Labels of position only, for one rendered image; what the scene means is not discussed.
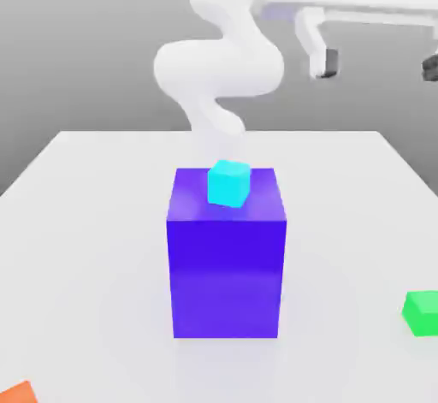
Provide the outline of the small cyan cube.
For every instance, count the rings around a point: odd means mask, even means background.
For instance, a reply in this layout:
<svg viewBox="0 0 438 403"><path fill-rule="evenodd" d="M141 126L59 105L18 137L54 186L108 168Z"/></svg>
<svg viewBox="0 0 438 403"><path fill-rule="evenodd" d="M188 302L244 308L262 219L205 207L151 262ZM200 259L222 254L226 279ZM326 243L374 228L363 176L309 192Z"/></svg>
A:
<svg viewBox="0 0 438 403"><path fill-rule="evenodd" d="M207 199L210 204L240 208L251 188L251 166L219 160L207 173Z"/></svg>

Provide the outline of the small green cube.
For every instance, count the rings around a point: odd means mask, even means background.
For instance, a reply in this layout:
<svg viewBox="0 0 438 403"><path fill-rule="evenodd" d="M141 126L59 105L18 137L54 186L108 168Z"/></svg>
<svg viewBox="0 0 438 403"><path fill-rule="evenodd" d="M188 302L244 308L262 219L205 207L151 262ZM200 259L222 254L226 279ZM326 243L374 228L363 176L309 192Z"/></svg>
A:
<svg viewBox="0 0 438 403"><path fill-rule="evenodd" d="M416 337L438 336L438 291L407 292L402 317Z"/></svg>

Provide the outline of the large purple box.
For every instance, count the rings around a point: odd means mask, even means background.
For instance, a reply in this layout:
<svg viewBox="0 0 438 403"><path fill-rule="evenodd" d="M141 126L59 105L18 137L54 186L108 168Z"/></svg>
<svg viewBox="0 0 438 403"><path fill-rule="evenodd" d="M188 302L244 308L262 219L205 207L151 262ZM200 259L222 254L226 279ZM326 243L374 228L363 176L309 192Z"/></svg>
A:
<svg viewBox="0 0 438 403"><path fill-rule="evenodd" d="M287 217L273 169L240 208L210 204L207 169L175 172L166 220L176 338L278 335Z"/></svg>

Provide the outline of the large orange box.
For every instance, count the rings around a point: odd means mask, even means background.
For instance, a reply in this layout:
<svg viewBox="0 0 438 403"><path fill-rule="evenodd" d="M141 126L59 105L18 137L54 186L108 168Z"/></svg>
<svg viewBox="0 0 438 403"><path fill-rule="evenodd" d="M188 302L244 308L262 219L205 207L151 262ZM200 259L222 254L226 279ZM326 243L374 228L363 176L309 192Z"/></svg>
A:
<svg viewBox="0 0 438 403"><path fill-rule="evenodd" d="M0 392L0 403L38 403L32 385L23 381Z"/></svg>

